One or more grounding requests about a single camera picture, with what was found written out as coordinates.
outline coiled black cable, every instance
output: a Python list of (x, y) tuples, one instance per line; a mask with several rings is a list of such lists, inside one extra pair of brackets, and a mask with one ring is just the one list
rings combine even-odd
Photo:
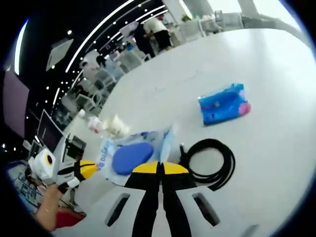
[[(224, 163), (223, 166), (214, 174), (209, 174), (209, 175), (202, 175), (194, 172), (190, 168), (190, 160), (192, 156), (202, 150), (205, 150), (207, 148), (214, 148), (217, 149), (224, 158)], [(181, 158), (179, 165), (185, 167), (190, 175), (193, 177), (194, 181), (198, 183), (203, 183), (203, 184), (210, 184), (208, 188), (210, 190), (216, 191), (223, 187), (231, 178), (234, 170), (235, 170), (235, 156), (231, 149), (227, 147), (225, 144), (221, 143), (220, 141), (216, 139), (204, 139), (196, 144), (194, 144), (187, 153), (184, 152), (183, 145), (180, 146), (180, 151), (181, 151)]]

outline blue packaging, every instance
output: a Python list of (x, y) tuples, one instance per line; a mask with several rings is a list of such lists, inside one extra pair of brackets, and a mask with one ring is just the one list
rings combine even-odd
[(204, 125), (215, 124), (241, 117), (251, 110), (244, 97), (244, 85), (234, 83), (214, 95), (198, 98)]

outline blue sponge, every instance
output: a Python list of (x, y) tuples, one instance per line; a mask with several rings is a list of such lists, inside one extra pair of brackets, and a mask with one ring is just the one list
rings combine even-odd
[(129, 175), (134, 168), (146, 163), (153, 153), (154, 148), (148, 142), (123, 146), (115, 152), (112, 167), (119, 175)]

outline black ceiling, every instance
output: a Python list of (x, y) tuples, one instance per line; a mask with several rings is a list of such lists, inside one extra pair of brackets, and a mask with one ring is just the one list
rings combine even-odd
[[(20, 54), (20, 80), (30, 89), (30, 96), (28, 100), (26, 120), (26, 135), (34, 137), (34, 132), (37, 127), (36, 117), (40, 117), (43, 109), (49, 113), (52, 110), (52, 103), (56, 94), (57, 88), (61, 88), (65, 92), (68, 86), (71, 86), (72, 80), (78, 75), (80, 58), (86, 54), (86, 51), (92, 42), (109, 27), (107, 31), (97, 40), (93, 48), (100, 49), (106, 42), (108, 36), (112, 37), (124, 25), (125, 21), (132, 22), (136, 18), (145, 14), (145, 9), (151, 11), (154, 8), (162, 6), (161, 0), (135, 0), (111, 19), (109, 19), (87, 42), (79, 55), (76, 57), (74, 63), (70, 67), (68, 73), (65, 70), (72, 59), (74, 53), (77, 51), (82, 42), (90, 34), (90, 32), (113, 10), (121, 6), (127, 0), (55, 0), (46, 5), (41, 6), (29, 16), (28, 23), (23, 36)], [(117, 21), (113, 25), (113, 21), (120, 16), (137, 7), (129, 14)], [(67, 31), (71, 30), (72, 34), (67, 35)], [(64, 59), (56, 64), (54, 69), (46, 72), (46, 64), (51, 51), (51, 46), (65, 38), (74, 39), (70, 49), (68, 50)], [(107, 53), (104, 48), (100, 53)]]

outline white shirt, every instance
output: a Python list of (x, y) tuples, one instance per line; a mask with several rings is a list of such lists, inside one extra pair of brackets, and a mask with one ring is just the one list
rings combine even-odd
[(150, 33), (151, 31), (153, 33), (157, 33), (159, 31), (167, 31), (167, 27), (157, 18), (150, 19), (144, 24), (144, 30), (146, 33)]

